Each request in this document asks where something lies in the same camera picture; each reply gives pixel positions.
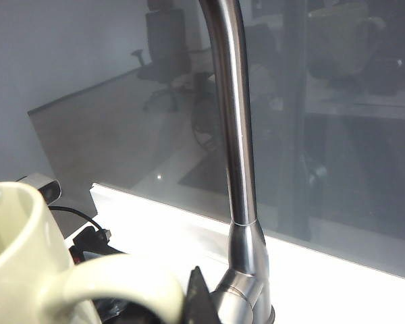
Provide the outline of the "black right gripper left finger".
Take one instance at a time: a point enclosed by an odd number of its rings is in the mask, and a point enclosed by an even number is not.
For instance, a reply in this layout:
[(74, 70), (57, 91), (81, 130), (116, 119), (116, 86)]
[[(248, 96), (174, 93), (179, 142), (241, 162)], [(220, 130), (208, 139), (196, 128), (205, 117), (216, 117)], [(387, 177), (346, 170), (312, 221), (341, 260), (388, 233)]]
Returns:
[(94, 299), (101, 323), (163, 323), (147, 308), (119, 298)]

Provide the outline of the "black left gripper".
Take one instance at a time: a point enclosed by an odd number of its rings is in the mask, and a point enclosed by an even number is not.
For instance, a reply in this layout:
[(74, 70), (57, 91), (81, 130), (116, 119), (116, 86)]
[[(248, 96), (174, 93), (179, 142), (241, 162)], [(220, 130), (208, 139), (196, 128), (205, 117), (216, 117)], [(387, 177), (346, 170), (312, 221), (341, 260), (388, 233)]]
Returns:
[(109, 245), (111, 231), (109, 229), (95, 229), (85, 227), (74, 239), (69, 247), (75, 265), (112, 254), (124, 252)]

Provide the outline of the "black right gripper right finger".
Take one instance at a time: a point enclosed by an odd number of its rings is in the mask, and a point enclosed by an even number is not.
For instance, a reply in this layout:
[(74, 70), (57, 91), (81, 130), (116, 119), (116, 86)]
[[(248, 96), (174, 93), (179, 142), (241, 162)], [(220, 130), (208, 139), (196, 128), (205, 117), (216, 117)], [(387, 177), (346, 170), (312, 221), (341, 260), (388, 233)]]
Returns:
[(220, 323), (199, 266), (190, 272), (184, 301), (184, 323)]

